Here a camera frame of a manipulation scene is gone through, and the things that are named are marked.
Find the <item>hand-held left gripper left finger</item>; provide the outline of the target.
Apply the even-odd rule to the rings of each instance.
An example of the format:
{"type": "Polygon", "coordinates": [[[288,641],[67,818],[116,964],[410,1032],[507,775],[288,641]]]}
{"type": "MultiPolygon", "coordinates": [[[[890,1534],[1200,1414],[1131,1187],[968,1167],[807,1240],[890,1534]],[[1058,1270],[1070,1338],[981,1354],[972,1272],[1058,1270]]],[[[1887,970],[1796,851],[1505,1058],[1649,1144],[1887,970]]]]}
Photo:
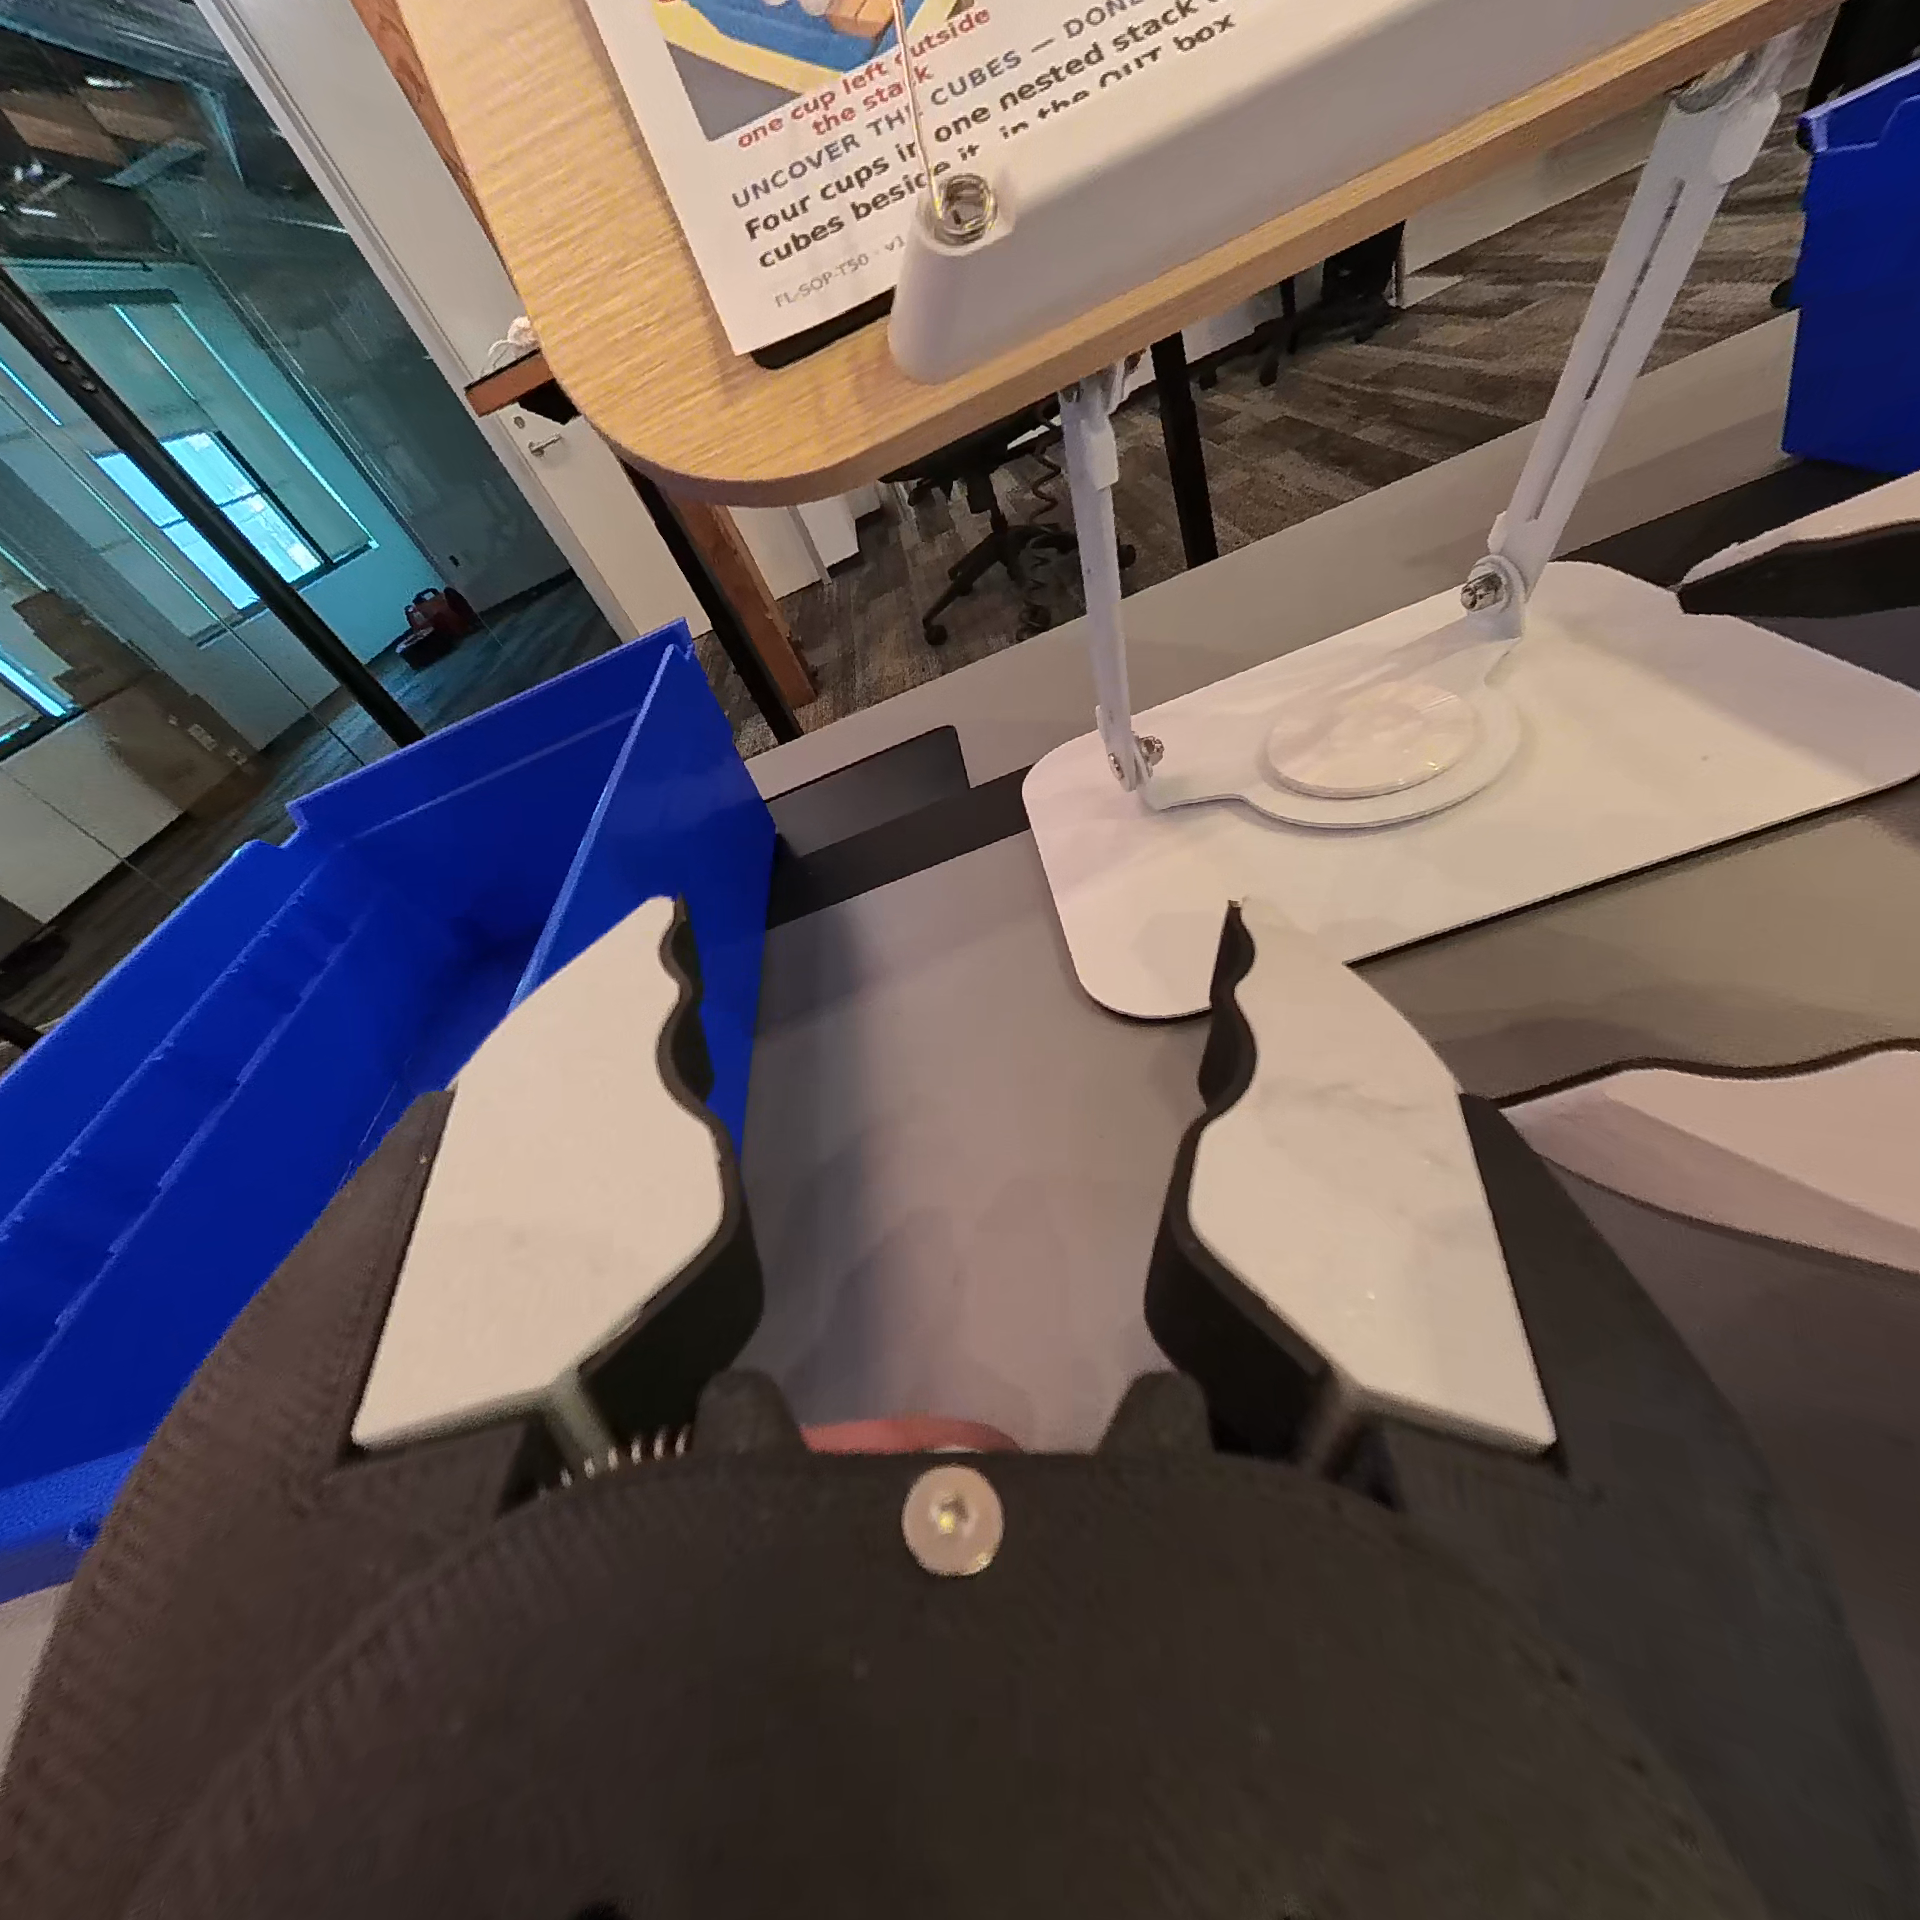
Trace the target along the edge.
{"type": "Polygon", "coordinates": [[[534,1423],[569,1479],[687,1452],[764,1305],[716,1095],[691,909],[646,899],[454,1078],[351,1441],[534,1423]]]}

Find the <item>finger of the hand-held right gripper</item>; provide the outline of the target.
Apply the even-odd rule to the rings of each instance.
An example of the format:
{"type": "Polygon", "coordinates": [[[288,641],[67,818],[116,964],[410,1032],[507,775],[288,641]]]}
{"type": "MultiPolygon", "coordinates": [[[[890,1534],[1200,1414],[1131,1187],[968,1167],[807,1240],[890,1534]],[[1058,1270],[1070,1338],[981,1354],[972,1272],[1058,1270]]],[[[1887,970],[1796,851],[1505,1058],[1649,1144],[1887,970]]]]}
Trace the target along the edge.
{"type": "Polygon", "coordinates": [[[1508,1121],[1657,1212],[1918,1272],[1913,1038],[1783,1067],[1599,1067],[1513,1096],[1508,1121]]]}
{"type": "Polygon", "coordinates": [[[1712,554],[1683,579],[1676,602],[1715,616],[1918,611],[1918,478],[1712,554]]]}

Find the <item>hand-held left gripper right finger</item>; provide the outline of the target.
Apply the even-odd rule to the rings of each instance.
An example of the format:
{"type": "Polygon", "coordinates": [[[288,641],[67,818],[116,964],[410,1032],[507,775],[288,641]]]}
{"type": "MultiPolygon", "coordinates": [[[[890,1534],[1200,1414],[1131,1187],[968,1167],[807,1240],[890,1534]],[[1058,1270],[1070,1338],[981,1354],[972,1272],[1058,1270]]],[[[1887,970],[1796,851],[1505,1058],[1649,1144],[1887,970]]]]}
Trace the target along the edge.
{"type": "Polygon", "coordinates": [[[1556,1414],[1455,1071],[1271,900],[1228,900],[1142,1317],[1230,1455],[1404,1423],[1543,1463],[1556,1414]]]}

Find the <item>blue plastic bin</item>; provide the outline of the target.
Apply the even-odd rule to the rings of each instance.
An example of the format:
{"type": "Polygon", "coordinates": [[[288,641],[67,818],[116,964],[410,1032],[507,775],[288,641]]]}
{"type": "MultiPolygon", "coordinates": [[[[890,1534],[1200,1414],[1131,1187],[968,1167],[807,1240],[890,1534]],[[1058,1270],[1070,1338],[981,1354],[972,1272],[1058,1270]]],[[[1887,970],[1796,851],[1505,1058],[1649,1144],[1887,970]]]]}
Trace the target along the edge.
{"type": "Polygon", "coordinates": [[[684,899],[744,1144],[779,825],[687,625],[243,847],[3,1075],[3,1601],[73,1581],[182,1386],[424,1092],[684,899]]]}
{"type": "Polygon", "coordinates": [[[1918,469],[1918,61],[1804,115],[1814,144],[1783,449],[1918,469]]]}

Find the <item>grey desk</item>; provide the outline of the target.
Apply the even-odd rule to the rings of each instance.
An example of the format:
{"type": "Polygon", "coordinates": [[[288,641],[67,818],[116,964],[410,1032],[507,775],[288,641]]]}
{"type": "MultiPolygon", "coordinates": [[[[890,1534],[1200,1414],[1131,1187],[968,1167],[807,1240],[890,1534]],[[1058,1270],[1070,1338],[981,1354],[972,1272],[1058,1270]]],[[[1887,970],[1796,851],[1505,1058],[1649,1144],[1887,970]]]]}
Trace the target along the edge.
{"type": "MultiPolygon", "coordinates": [[[[1575,533],[1598,566],[1668,581],[1695,557],[1874,490],[1781,465],[1796,318],[1638,382],[1575,533]]],[[[1150,691],[1186,691],[1285,641],[1455,583],[1534,428],[1141,591],[1150,691]]],[[[764,795],[953,723],[970,775],[1079,730],[1079,627],[779,748],[764,795]]],[[[1918,786],[1649,875],[1476,924],[1359,970],[1488,1101],[1618,1071],[1735,1081],[1895,1051],[1872,1101],[1814,1113],[1796,1183],[1887,1167],[1918,1221],[1918,786]]],[[[803,1420],[977,1420],[1089,1452],[1165,1357],[1142,1279],[1205,1019],[1123,1023],[1082,993],[1031,837],[914,870],[770,935],[748,1096],[748,1207],[767,1310],[744,1365],[803,1420]]],[[[1730,1279],[1653,1272],[1790,1497],[1835,1555],[1882,1689],[1918,1654],[1918,1305],[1743,1310],[1730,1279]]]]}

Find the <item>black office chair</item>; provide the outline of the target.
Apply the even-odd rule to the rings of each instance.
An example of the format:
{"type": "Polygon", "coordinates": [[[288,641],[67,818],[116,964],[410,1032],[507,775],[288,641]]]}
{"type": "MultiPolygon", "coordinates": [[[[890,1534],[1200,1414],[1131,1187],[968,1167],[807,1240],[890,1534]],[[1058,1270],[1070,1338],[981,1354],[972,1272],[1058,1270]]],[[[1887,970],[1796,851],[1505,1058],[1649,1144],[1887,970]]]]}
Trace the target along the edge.
{"type": "Polygon", "coordinates": [[[1058,513],[1058,485],[1065,483],[1058,448],[1061,406],[1044,397],[886,478],[890,485],[905,490],[913,508],[945,496],[991,520],[991,533],[947,567],[947,588],[922,613],[927,645],[947,645],[945,613],[972,594],[993,567],[1016,591],[1016,641],[1031,641],[1053,627],[1044,591],[1061,566],[1079,560],[1079,537],[1049,516],[1013,522],[999,500],[995,473],[1037,460],[1042,466],[1042,508],[1058,513]]]}

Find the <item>black clipboard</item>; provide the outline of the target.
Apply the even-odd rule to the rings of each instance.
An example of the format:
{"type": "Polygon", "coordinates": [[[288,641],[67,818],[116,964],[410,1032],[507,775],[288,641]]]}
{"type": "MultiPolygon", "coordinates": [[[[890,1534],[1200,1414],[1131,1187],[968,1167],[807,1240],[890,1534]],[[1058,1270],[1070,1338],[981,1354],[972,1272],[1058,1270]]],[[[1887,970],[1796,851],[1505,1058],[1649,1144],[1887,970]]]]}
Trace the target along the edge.
{"type": "Polygon", "coordinates": [[[891,318],[894,307],[894,292],[877,295],[871,299],[859,299],[855,307],[849,307],[845,315],[803,325],[797,334],[790,334],[787,341],[767,343],[764,349],[752,349],[748,358],[764,368],[764,372],[781,372],[787,367],[797,367],[824,349],[831,349],[841,341],[849,341],[855,334],[863,334],[871,322],[883,322],[886,318],[891,318]]]}

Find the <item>white stand with instruction board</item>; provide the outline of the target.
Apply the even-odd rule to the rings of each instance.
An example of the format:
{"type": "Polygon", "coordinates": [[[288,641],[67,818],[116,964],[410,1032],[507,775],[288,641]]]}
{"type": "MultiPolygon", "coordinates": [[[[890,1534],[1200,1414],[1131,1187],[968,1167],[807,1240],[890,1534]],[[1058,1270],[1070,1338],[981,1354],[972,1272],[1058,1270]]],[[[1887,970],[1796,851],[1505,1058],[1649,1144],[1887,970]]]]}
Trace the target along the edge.
{"type": "Polygon", "coordinates": [[[1830,2],[1700,2],[1424,148],[918,386],[880,322],[764,368],[735,355],[583,2],[356,2],[487,229],[548,380],[673,500],[797,506],[877,483],[1309,268],[1376,229],[1695,83],[1830,2]]]}

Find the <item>printed instruction sheet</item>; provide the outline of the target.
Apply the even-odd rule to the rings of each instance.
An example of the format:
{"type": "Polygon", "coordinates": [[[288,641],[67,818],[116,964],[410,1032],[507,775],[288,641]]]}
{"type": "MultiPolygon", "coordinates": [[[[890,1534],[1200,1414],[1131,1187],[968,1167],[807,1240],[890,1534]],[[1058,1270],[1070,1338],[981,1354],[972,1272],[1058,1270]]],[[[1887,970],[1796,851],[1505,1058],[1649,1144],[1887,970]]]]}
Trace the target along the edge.
{"type": "Polygon", "coordinates": [[[589,2],[735,355],[890,299],[927,182],[1132,95],[1258,2],[589,2]]]}

